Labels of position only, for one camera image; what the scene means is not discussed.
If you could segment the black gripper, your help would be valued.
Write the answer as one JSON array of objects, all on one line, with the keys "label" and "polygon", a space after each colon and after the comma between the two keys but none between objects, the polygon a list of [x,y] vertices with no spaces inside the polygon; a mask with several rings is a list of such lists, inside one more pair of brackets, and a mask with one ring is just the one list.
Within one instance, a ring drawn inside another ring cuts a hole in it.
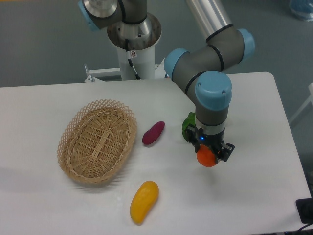
[{"label": "black gripper", "polygon": [[230,143],[224,143],[224,129],[214,135],[205,134],[203,129],[195,129],[195,126],[192,124],[188,124],[183,130],[184,139],[192,144],[195,149],[195,153],[197,153],[200,149],[201,145],[208,147],[215,154],[215,163],[219,163],[221,161],[227,162],[233,150],[235,149],[235,145]]}]

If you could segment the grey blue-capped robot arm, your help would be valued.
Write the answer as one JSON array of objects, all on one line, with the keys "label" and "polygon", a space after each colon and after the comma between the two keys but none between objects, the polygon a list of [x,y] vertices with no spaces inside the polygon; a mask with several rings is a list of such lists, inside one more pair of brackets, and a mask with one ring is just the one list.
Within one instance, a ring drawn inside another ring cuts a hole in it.
[{"label": "grey blue-capped robot arm", "polygon": [[[196,52],[178,48],[164,60],[170,79],[195,104],[192,123],[182,127],[184,138],[206,167],[225,162],[234,145],[224,142],[232,83],[224,70],[251,57],[253,36],[236,29],[219,0],[187,2],[204,34],[205,47]],[[118,53],[123,80],[155,77],[155,46],[161,37],[159,20],[144,0],[81,0],[78,6],[91,30],[106,29]]]}]

